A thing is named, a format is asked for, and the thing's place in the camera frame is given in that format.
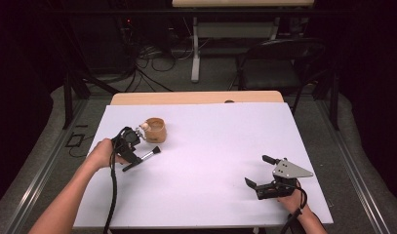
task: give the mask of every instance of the human arm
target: human arm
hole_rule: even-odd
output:
[[[110,139],[100,141],[29,233],[70,233],[89,181],[95,172],[109,166],[112,151]],[[116,157],[116,162],[126,163],[121,157]]]
[[[291,214],[294,214],[300,207],[301,191],[295,189],[292,195],[287,197],[279,197],[278,202],[282,203],[284,208]],[[323,234],[327,233],[319,218],[310,210],[308,204],[304,206],[301,214],[298,216],[298,221],[307,234]]]

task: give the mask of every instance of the black chair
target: black chair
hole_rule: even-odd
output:
[[[291,106],[295,114],[303,87],[323,77],[326,70],[312,73],[312,65],[325,52],[316,38],[280,39],[259,43],[237,56],[238,90],[279,91],[283,96],[297,92]],[[232,81],[231,90],[237,77]]]

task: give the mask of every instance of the gray carpet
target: gray carpet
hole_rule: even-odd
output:
[[[153,65],[155,68],[165,70],[172,66],[171,62],[170,59],[165,58],[156,60]],[[233,59],[204,58],[201,64],[201,80],[198,84],[191,84],[190,82],[191,59],[177,60],[174,68],[167,72],[152,69],[152,63],[150,62],[145,72],[149,77],[174,91],[226,90],[235,76]],[[110,85],[123,91],[127,88],[131,79],[125,79]],[[137,75],[137,79],[129,91],[153,92],[145,81],[140,81],[135,89],[138,81],[139,76]],[[150,84],[157,92],[165,92],[164,89],[154,83]],[[84,134],[87,139],[80,147],[71,150],[63,147],[63,145],[60,147],[54,169],[48,175],[47,183],[33,209],[24,217],[24,224],[19,229],[20,233],[27,232],[36,218],[69,181],[84,159],[84,157],[73,156],[85,155],[92,143],[90,137],[96,133],[104,107],[110,103],[111,96],[96,86],[89,85],[89,87],[93,95],[88,101],[84,101],[84,110],[77,116],[78,118],[69,132],[69,134]],[[61,130],[63,123],[61,89],[53,93],[53,99],[55,107],[48,126],[36,143],[33,152],[29,155],[18,178],[0,202],[0,233],[5,233],[8,230],[12,215],[28,185],[34,179],[41,165],[52,155],[57,139],[65,133]],[[335,224],[326,227],[329,233],[376,233],[352,185],[351,178],[346,173],[340,149],[333,137],[333,131],[329,129],[328,119],[321,111],[320,103],[319,101],[313,101],[311,97],[303,97],[295,119],[324,195],[329,201],[330,211],[335,221]],[[344,97],[340,98],[339,113],[340,133],[347,142],[348,149],[360,169],[360,174],[374,195],[379,210],[388,224],[390,233],[397,233],[397,200],[388,192],[360,147],[360,138],[350,112],[350,105]],[[280,227],[267,228],[267,233],[278,233],[279,230]],[[100,233],[100,230],[74,230],[73,233]]]

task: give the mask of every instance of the dark background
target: dark background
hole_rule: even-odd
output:
[[[168,2],[146,5],[168,7]],[[45,128],[53,105],[50,93],[62,85],[67,68],[122,72],[134,58],[119,32],[105,24],[119,20],[99,26],[107,28],[106,36],[87,37],[81,31],[83,21],[63,21],[65,27],[60,27],[51,19],[37,19],[35,5],[48,7],[47,1],[0,1],[0,199]],[[65,5],[53,1],[52,7]],[[321,0],[316,8],[349,8],[357,13],[352,19],[311,19],[306,34],[327,41],[327,61],[337,65],[340,92],[352,103],[363,148],[397,197],[397,1]],[[150,18],[134,25],[152,43],[163,39],[155,44],[165,51],[171,43],[165,27],[177,23],[172,20]],[[57,30],[51,34],[48,27]],[[100,52],[94,54],[93,47]],[[101,51],[110,48],[117,59],[112,63],[99,59]]]

